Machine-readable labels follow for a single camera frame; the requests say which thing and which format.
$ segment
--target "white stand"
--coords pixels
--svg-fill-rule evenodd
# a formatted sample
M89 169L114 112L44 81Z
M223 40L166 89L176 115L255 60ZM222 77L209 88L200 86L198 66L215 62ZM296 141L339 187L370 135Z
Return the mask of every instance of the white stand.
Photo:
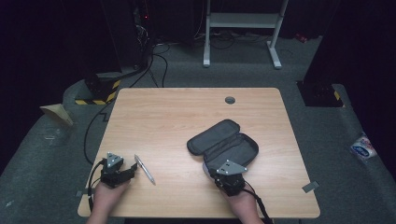
M239 28L273 28L274 34L271 41L267 41L267 46L271 54L276 69L282 68L275 50L275 44L279 30L285 16L286 7L289 0L283 0L279 13L276 14L256 14L256 13L211 13L210 0L207 0L206 9L206 29L205 29L205 49L204 67L210 66L210 28L211 27L239 27Z

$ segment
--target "black zippered case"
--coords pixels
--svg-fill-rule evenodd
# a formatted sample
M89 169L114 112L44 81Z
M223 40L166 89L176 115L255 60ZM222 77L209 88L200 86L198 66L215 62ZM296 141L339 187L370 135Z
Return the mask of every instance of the black zippered case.
M192 155L204 155L208 170L219 169L227 160L244 167L259 153L257 143L244 133L231 119L225 119L206 131L195 135L187 142Z

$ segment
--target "hand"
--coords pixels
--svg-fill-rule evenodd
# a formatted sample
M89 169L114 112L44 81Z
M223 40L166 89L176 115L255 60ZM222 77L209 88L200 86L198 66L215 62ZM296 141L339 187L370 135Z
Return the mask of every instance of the hand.
M245 189L253 192L253 189L249 185L245 185ZM241 191L239 194L234 196L228 196L225 192L221 192L225 200L231 206L233 213L241 220L244 224L262 224L262 220L257 212L256 199L253 195Z
M128 180L114 189L103 182L99 182L95 188L95 193L93 195L93 209L87 224L106 223L110 212L120 200L122 193L128 189L130 182L131 180Z

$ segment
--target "small tool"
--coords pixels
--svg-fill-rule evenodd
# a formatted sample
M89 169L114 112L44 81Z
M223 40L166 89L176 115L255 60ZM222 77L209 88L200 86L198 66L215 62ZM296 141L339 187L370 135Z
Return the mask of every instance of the small tool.
M143 162L140 160L140 158L135 154L134 155L134 160L137 162L137 164L139 164L140 167L142 167L143 171L146 173L146 176L148 177L149 181L151 181L151 183L153 185L155 185L155 181L154 178L152 177L152 175L149 173L148 168L146 168L145 164L143 164Z

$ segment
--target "wooden table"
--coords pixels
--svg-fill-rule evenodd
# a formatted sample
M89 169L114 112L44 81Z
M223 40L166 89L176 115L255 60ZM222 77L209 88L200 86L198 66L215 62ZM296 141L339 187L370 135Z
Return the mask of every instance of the wooden table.
M234 104L227 104L226 97ZM112 152L124 158L121 170L137 154L156 181L141 168L115 208L114 217L234 217L202 168L203 158L187 150L187 141L223 119L241 126L259 154L244 178L262 198L270 217L318 217L310 183L280 92L273 88L123 89L95 159ZM100 176L100 169L93 179ZM78 213L90 214L86 195Z

